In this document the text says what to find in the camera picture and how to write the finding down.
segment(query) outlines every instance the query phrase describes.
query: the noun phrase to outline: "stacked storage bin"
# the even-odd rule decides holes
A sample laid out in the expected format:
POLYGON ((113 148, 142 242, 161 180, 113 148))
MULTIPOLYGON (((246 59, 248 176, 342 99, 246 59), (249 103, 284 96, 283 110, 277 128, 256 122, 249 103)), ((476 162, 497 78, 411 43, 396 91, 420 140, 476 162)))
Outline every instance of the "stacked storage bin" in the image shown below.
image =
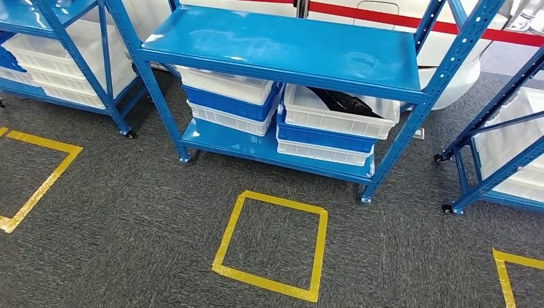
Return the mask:
MULTIPOLYGON (((544 110, 544 91, 521 88, 518 95, 501 107, 485 126, 516 119, 544 110)), ((544 135, 544 118, 534 119, 478 134, 474 143, 479 154, 482 179, 492 175, 517 154, 544 135)), ((494 191, 544 202, 544 156, 520 168, 497 185, 494 191)))
MULTIPOLYGON (((100 25, 78 20, 67 32, 80 50, 100 84, 106 89, 106 71, 100 25)), ((132 63, 125 56, 126 48, 113 26, 107 29, 114 98, 135 78, 132 63)), ((104 109, 89 81, 84 77, 68 51, 61 43, 50 38, 17 34, 2 44, 28 71, 32 81, 42 87, 48 96, 73 103, 104 109)))
POLYGON ((387 139, 389 130, 398 123, 400 102, 359 98, 383 119, 331 111, 307 87, 287 85, 277 117, 278 152, 365 165, 377 140, 387 139))
POLYGON ((264 136, 283 84, 176 66, 192 116, 253 135, 264 136))
MULTIPOLYGON (((0 31, 0 44, 3 44, 14 35, 15 33, 0 31)), ((0 47, 0 78, 35 85, 32 82, 32 77, 19 66, 12 53, 3 47, 0 47)))

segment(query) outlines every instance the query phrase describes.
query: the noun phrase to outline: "white vehicle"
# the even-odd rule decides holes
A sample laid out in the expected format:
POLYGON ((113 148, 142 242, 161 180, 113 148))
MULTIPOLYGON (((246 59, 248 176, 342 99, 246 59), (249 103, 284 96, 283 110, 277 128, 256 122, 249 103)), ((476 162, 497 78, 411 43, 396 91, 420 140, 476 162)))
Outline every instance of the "white vehicle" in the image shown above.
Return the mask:
MULTIPOLYGON (((245 0, 181 0, 184 4, 194 4, 200 6, 211 6, 216 8, 226 8, 231 10, 243 10, 248 12, 268 13, 284 16, 295 16, 296 8, 290 4, 280 3, 262 3, 245 0)), ((408 17, 421 18, 429 0, 318 0, 314 2, 336 4, 350 8, 360 8, 363 10, 373 10, 377 12, 391 13, 408 17)), ((477 0, 461 0, 464 9, 469 14, 477 0)), ((123 0, 126 10, 134 25, 134 28, 140 39, 145 40, 159 24, 170 14, 170 8, 167 0, 123 0)), ((309 19, 320 21, 340 22, 344 24, 354 24, 359 26, 369 26, 375 28, 395 29, 400 31, 415 32, 414 28, 393 26, 379 22, 370 22, 360 19, 329 15, 324 13, 309 12, 309 19)), ((438 21, 455 23, 452 12, 446 4, 438 16, 438 21)), ((497 15, 493 18, 490 29, 500 30, 507 22, 507 18, 497 15)), ((418 55, 418 65, 420 67, 420 83, 424 88, 434 74, 436 67, 444 57, 448 48, 453 42, 455 35, 432 32, 429 34, 423 49, 418 55)), ((480 40, 472 52, 468 55, 464 64, 459 68, 452 81, 442 93, 434 110, 445 108, 457 101, 480 76, 480 55, 491 43, 489 40, 480 40)))

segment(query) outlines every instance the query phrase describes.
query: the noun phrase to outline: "carpet floor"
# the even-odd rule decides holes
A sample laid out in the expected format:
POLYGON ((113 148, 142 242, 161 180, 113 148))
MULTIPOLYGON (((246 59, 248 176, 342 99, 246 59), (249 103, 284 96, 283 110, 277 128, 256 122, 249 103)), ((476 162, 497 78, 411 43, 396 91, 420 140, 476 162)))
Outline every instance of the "carpet floor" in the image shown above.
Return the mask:
MULTIPOLYGON (((157 76, 185 127, 179 82, 157 76)), ((146 99, 128 117, 139 138, 128 140, 106 116, 4 97, 0 126, 83 151, 13 233, 0 231, 0 307, 504 307, 492 249, 544 260, 544 215, 484 202, 444 215, 460 194, 457 173, 432 156, 507 80, 482 73, 433 112, 426 139, 408 145, 370 205, 359 185, 282 167, 195 151, 181 164, 146 99), (244 190, 328 211, 316 304, 211 270, 244 190)), ((0 215, 14 215, 63 157, 0 138, 0 215)), ((248 201, 224 264, 308 288, 317 225, 317 215, 248 201)), ((507 270, 517 307, 542 307, 544 271, 507 270)))

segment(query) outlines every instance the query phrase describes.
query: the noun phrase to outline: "floor marking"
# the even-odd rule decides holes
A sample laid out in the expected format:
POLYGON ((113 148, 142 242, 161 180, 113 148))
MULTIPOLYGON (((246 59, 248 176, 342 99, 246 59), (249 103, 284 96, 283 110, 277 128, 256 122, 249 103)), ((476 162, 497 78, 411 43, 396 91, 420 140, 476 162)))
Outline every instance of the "floor marking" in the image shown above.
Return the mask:
POLYGON ((510 279, 508 279, 508 272, 506 271, 505 262, 544 270, 544 261, 522 257, 519 255, 512 255, 506 252, 500 252, 498 250, 495 250, 494 248, 493 258, 495 258, 495 266, 497 267, 498 279, 500 281, 500 287, 502 288, 502 294, 504 296, 504 303, 506 304, 506 308, 516 308, 514 293, 512 292, 510 279))
MULTIPOLYGON (((7 131, 7 128, 0 128, 0 137, 7 131)), ((47 180, 32 194, 30 199, 19 209, 19 211, 13 216, 13 218, 7 218, 0 216, 0 229, 6 233, 12 233, 15 228, 21 223, 25 216, 32 210, 32 208, 40 201, 47 190, 53 185, 53 183, 62 175, 62 173, 68 168, 72 161, 78 156, 83 148, 79 146, 73 146, 54 140, 49 140, 27 133, 17 132, 15 130, 10 131, 7 138, 15 139, 22 142, 27 142, 37 146, 43 146, 56 151, 66 152, 68 155, 61 161, 56 169, 51 173, 47 180)))
POLYGON ((325 250, 327 220, 328 213, 322 207, 316 207, 296 201, 268 196, 266 194, 260 194, 258 192, 244 191, 238 196, 238 199, 236 200, 234 209, 232 210, 232 214, 230 215, 230 219, 228 220, 228 224, 226 225, 223 239, 221 240, 221 244, 219 245, 219 249, 217 250, 216 258, 214 259, 214 263, 212 265, 212 270, 220 275, 236 279, 248 284, 252 284, 257 287, 262 287, 270 291, 293 296, 302 300, 308 300, 310 302, 317 302, 319 296, 319 283, 321 281, 321 270, 323 268, 323 252, 325 250), (268 203, 274 203, 283 207, 290 207, 292 209, 302 210, 304 212, 310 212, 319 215, 318 237, 316 239, 316 252, 314 254, 314 263, 312 268, 312 276, 310 278, 309 290, 300 289, 299 287, 290 286, 288 284, 283 284, 281 282, 245 273, 243 271, 239 271, 238 269, 229 268, 228 266, 223 265, 223 259, 226 255, 226 249, 228 248, 230 239, 232 238, 232 234, 234 232, 234 228, 236 227, 238 217, 242 212, 244 201, 247 198, 268 203))

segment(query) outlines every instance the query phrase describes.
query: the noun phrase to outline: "shelf caster wheel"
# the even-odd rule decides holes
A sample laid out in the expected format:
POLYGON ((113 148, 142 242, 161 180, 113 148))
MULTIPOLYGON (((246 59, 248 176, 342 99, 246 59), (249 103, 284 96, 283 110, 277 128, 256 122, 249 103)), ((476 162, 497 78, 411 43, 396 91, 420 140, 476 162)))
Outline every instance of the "shelf caster wheel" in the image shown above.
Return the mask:
POLYGON ((126 135, 125 135, 125 138, 127 139, 136 139, 136 133, 129 130, 128 132, 126 132, 126 135))
POLYGON ((444 158, 444 155, 442 154, 436 154, 434 155, 434 161, 440 164, 441 162, 445 162, 446 159, 444 158))
POLYGON ((451 204, 444 204, 442 205, 442 212, 444 212, 444 214, 446 215, 449 215, 454 213, 454 209, 452 208, 451 204))

